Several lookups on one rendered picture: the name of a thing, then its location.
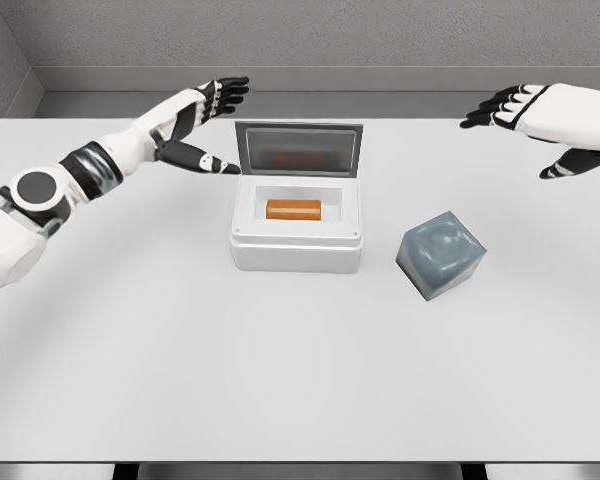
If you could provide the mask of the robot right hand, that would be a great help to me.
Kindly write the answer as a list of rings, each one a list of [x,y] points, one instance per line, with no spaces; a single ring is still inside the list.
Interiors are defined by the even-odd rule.
[[[462,129],[496,126],[567,150],[539,174],[573,177],[600,167],[600,90],[564,83],[500,90],[466,114]]]

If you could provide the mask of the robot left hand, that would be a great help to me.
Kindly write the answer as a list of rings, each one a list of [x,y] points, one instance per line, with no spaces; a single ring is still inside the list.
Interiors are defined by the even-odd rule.
[[[180,91],[138,117],[133,128],[144,142],[140,160],[159,161],[201,174],[238,175],[241,168],[184,142],[209,120],[229,115],[249,92],[247,77],[226,77]]]

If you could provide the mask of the white box with hinged lid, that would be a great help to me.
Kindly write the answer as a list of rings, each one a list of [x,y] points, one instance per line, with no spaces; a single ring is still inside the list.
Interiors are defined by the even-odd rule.
[[[363,246],[360,124],[239,121],[231,227],[246,271],[352,274]]]

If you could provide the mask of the orange block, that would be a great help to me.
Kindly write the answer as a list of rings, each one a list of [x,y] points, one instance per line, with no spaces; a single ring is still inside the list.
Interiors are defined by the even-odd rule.
[[[320,221],[322,206],[320,200],[269,199],[265,215],[268,220]]]

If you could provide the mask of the grey-blue cube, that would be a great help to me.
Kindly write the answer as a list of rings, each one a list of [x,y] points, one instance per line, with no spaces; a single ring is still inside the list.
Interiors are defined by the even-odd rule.
[[[447,211],[403,235],[396,263],[430,301],[469,279],[486,253],[459,218]]]

